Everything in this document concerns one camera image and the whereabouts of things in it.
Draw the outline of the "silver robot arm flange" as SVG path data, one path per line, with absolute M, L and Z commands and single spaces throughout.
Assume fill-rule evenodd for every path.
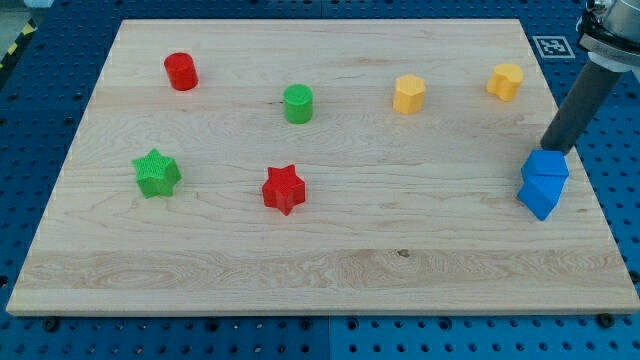
M 586 0 L 576 30 L 590 61 L 639 79 L 639 0 Z

